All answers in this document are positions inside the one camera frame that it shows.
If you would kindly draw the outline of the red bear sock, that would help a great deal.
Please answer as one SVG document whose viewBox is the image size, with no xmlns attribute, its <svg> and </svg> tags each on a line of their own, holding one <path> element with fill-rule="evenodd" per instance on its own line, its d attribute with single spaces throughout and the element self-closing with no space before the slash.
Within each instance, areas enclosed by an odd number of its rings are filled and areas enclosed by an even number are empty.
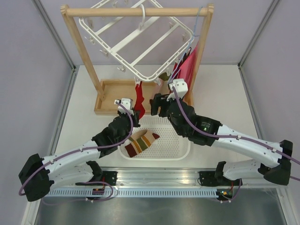
<svg viewBox="0 0 300 225">
<path fill-rule="evenodd" d="M 144 97 L 143 97 L 142 81 L 140 81 L 139 84 L 136 84 L 135 92 L 136 92 L 136 101 L 135 101 L 134 110 L 139 111 L 139 119 L 141 119 L 145 114 L 145 108 L 143 106 Z"/>
</svg>

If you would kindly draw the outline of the pink sock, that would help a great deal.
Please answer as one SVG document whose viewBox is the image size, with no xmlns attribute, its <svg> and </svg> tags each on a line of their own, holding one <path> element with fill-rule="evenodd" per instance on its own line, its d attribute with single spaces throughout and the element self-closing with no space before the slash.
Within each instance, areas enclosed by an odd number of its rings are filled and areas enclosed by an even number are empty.
<svg viewBox="0 0 300 225">
<path fill-rule="evenodd" d="M 163 86 L 163 81 L 160 81 L 159 83 L 156 84 L 156 87 L 154 88 L 154 95 L 161 92 L 162 86 Z"/>
</svg>

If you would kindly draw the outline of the beige striped sock maroon toe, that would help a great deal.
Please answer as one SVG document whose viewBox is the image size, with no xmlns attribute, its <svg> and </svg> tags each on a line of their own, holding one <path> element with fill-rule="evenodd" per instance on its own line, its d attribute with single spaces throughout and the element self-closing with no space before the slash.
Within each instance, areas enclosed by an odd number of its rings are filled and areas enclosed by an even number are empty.
<svg viewBox="0 0 300 225">
<path fill-rule="evenodd" d="M 160 136 L 148 129 L 135 132 L 129 137 L 129 143 L 123 151 L 126 157 L 133 158 L 147 150 Z"/>
</svg>

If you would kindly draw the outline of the beige striped sock olive toe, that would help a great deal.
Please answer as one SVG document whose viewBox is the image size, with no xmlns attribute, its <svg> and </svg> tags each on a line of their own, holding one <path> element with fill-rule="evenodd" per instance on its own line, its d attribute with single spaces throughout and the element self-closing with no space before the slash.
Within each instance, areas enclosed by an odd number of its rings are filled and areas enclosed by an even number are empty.
<svg viewBox="0 0 300 225">
<path fill-rule="evenodd" d="M 168 82 L 170 79 L 171 74 L 168 74 L 167 72 L 163 72 L 159 75 L 159 79 L 161 79 L 164 82 Z"/>
</svg>

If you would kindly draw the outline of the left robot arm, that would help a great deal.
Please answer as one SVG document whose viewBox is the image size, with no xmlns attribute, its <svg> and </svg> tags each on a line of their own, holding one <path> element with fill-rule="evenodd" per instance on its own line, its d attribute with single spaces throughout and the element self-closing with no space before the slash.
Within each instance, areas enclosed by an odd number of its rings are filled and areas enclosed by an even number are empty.
<svg viewBox="0 0 300 225">
<path fill-rule="evenodd" d="M 139 127 L 140 112 L 118 111 L 118 116 L 91 140 L 62 154 L 31 155 L 18 174 L 22 184 L 19 195 L 29 202 L 45 197 L 51 190 L 69 184 L 98 185 L 102 170 L 97 159 L 115 152 Z"/>
</svg>

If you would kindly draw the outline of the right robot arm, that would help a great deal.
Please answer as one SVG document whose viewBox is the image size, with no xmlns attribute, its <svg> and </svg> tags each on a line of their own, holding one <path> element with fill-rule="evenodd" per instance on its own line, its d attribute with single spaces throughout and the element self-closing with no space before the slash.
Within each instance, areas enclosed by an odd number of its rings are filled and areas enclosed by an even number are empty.
<svg viewBox="0 0 300 225">
<path fill-rule="evenodd" d="M 286 186 L 291 178 L 293 143 L 288 140 L 268 142 L 242 134 L 218 120 L 200 116 L 182 99 L 156 94 L 150 100 L 151 115 L 166 117 L 177 135 L 196 145 L 219 147 L 249 157 L 249 160 L 230 163 L 221 161 L 214 172 L 216 183 L 224 185 L 230 180 L 264 178 Z"/>
</svg>

